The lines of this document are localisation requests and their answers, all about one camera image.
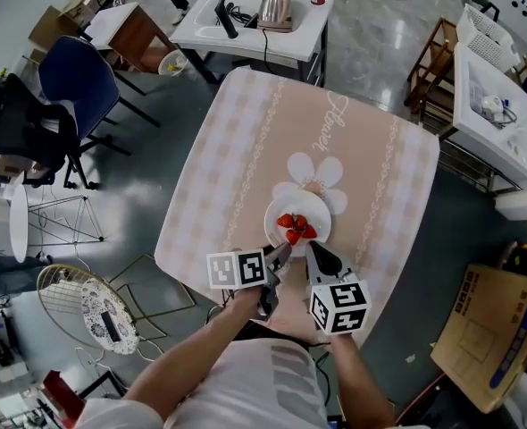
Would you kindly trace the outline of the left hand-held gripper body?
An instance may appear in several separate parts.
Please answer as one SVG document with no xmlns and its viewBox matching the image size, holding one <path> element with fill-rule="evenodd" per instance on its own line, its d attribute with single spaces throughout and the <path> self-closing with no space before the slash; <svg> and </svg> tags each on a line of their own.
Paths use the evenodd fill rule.
<svg viewBox="0 0 527 429">
<path fill-rule="evenodd" d="M 260 288 L 258 314 L 255 320 L 268 321 L 278 306 L 277 286 L 279 270 L 265 265 L 265 249 L 234 250 L 206 256 L 209 286 L 211 289 L 237 291 Z"/>
</svg>

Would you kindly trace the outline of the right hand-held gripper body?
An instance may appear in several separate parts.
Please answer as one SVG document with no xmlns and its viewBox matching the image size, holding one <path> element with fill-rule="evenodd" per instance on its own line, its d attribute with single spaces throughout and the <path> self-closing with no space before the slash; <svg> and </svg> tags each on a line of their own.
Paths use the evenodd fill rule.
<svg viewBox="0 0 527 429">
<path fill-rule="evenodd" d="M 309 313 L 326 335 L 340 335 L 364 328 L 372 302 L 365 280 L 360 280 L 350 261 L 330 250 L 342 261 L 338 277 L 322 274 L 313 251 L 305 252 L 306 272 L 310 283 Z"/>
</svg>

